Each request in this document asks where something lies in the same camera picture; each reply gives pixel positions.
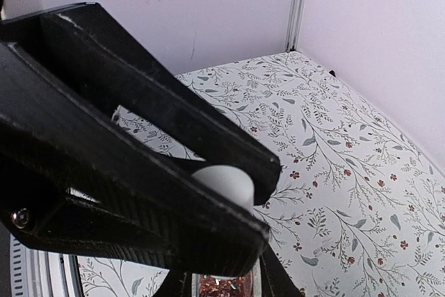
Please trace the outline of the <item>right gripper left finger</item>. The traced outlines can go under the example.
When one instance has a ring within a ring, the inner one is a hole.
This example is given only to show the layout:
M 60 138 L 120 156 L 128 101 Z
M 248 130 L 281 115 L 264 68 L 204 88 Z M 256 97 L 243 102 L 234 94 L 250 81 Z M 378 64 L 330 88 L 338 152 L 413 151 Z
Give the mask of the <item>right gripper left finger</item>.
M 192 274 L 171 270 L 153 297 L 191 297 Z

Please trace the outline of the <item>white nail polish cap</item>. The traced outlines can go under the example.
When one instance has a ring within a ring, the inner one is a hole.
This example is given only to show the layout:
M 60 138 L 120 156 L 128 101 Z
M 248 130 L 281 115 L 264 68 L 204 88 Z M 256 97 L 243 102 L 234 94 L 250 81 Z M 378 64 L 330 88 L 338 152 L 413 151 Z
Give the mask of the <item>white nail polish cap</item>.
M 208 166 L 194 172 L 192 177 L 234 204 L 253 213 L 254 182 L 241 169 L 226 165 Z

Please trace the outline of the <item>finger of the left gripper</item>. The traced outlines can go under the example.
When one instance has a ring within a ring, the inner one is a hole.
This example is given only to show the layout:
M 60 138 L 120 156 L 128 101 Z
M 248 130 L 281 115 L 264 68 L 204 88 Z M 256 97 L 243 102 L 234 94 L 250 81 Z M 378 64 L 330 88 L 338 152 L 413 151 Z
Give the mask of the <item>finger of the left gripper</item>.
M 269 226 L 157 154 L 14 43 L 1 45 L 1 222 L 38 250 L 246 274 Z
M 176 79 L 98 3 L 75 3 L 1 22 L 16 42 L 72 90 L 109 113 L 120 105 L 212 165 L 234 166 L 265 203 L 281 173 L 279 158 Z

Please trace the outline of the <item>glitter nail polish bottle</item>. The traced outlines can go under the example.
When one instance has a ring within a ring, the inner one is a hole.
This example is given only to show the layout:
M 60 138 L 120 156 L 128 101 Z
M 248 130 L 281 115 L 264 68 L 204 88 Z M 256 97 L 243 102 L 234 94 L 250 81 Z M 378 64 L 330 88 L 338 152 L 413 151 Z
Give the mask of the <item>glitter nail polish bottle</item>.
M 192 275 L 191 296 L 261 296 L 260 262 L 257 260 L 250 272 L 236 278 L 211 275 Z

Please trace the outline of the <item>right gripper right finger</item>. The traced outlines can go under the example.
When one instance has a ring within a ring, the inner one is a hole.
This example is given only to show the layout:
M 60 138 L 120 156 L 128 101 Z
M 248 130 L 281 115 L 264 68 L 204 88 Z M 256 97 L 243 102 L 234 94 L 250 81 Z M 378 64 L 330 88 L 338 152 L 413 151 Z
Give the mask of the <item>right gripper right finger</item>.
M 273 251 L 260 257 L 261 294 L 263 297 L 302 297 Z

